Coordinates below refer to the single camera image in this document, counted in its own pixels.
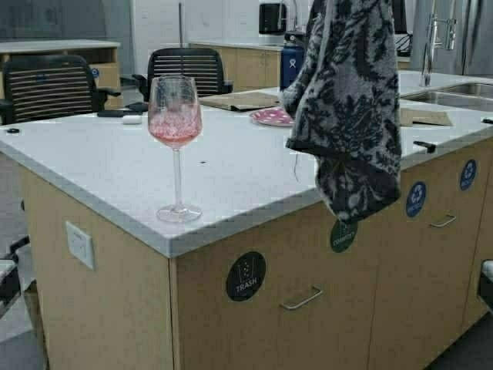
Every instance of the floor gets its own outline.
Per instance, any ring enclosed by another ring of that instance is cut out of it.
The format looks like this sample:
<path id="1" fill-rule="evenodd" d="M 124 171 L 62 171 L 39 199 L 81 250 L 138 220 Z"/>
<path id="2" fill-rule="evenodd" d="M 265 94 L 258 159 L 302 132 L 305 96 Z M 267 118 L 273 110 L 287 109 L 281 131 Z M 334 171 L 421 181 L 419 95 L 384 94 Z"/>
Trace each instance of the floor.
<path id="1" fill-rule="evenodd" d="M 131 89 L 123 95 L 125 104 L 139 99 L 139 94 Z M 12 241 L 26 234 L 19 203 L 16 165 L 0 153 L 0 254 Z M 492 349 L 493 317 L 487 316 L 427 370 L 493 369 Z M 42 370 L 42 356 L 22 299 L 0 319 L 0 370 L 13 369 Z"/>

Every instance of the wall plate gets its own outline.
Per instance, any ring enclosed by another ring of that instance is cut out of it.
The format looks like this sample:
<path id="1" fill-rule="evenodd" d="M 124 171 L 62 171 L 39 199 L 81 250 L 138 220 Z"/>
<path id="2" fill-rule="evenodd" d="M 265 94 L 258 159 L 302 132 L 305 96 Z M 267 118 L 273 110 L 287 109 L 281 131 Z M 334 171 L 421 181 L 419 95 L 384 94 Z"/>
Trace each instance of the wall plate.
<path id="1" fill-rule="evenodd" d="M 94 250 L 92 249 L 92 238 L 74 224 L 66 221 L 67 239 L 70 253 L 80 260 L 91 270 L 94 266 Z"/>

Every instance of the sink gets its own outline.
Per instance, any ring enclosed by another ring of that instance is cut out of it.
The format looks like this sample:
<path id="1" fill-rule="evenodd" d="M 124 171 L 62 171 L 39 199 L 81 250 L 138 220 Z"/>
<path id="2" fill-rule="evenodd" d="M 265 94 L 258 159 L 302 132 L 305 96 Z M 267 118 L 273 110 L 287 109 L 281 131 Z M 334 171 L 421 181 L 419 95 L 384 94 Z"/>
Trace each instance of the sink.
<path id="1" fill-rule="evenodd" d="M 463 89 L 462 91 L 480 92 L 482 94 L 488 93 L 488 88 L 482 88 L 482 86 L 492 88 L 492 91 L 490 93 L 492 93 L 493 98 L 493 86 L 491 85 L 468 84 L 452 87 L 450 89 Z M 402 96 L 402 99 L 411 100 L 414 102 L 438 104 L 439 106 L 453 106 L 462 109 L 493 112 L 493 99 L 480 97 L 473 93 L 462 94 L 456 91 L 452 93 L 450 92 L 450 89 L 442 89 L 437 91 L 429 91 L 414 95 Z"/>
<path id="2" fill-rule="evenodd" d="M 493 85 L 485 83 L 466 83 L 464 85 L 448 87 L 437 91 L 493 99 Z"/>

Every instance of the white countertop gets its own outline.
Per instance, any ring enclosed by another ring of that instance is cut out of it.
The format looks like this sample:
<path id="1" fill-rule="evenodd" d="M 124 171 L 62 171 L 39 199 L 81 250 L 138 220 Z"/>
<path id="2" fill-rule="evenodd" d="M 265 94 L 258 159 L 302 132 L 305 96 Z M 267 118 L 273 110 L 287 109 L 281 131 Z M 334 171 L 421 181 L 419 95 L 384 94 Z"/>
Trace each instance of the white countertop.
<path id="1" fill-rule="evenodd" d="M 418 80 L 416 72 L 402 72 L 402 93 L 421 91 Z M 434 74 L 432 87 L 471 80 L 484 81 Z M 493 126 L 481 123 L 493 113 L 405 100 L 402 105 L 447 111 L 454 124 L 403 128 L 404 169 L 493 136 Z M 297 155 L 285 147 L 290 129 L 258 126 L 248 113 L 203 107 L 203 133 L 183 148 L 183 196 L 203 216 L 182 225 L 156 218 L 160 207 L 173 202 L 173 155 L 146 125 L 88 115 L 14 126 L 20 135 L 0 128 L 0 151 L 167 257 L 320 201 L 314 158 L 299 155 L 296 178 Z M 436 144 L 436 153 L 427 154 L 415 140 Z"/>
<path id="2" fill-rule="evenodd" d="M 119 42 L 84 39 L 0 42 L 0 54 L 22 54 L 25 52 L 44 52 L 76 49 L 105 49 L 119 47 Z"/>

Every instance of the chair backrest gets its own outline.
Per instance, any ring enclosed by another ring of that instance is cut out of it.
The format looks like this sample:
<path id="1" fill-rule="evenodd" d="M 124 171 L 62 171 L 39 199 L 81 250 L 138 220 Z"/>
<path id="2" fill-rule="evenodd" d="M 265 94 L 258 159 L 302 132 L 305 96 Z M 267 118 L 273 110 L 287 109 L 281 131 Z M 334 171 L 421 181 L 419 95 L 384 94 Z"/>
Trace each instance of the chair backrest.
<path id="1" fill-rule="evenodd" d="M 223 61 L 212 49 L 171 48 L 155 51 L 147 69 L 149 91 L 155 77 L 193 77 L 199 97 L 223 93 Z"/>
<path id="2" fill-rule="evenodd" d="M 77 55 L 14 56 L 4 64 L 3 80 L 14 123 L 101 109 L 91 69 Z"/>

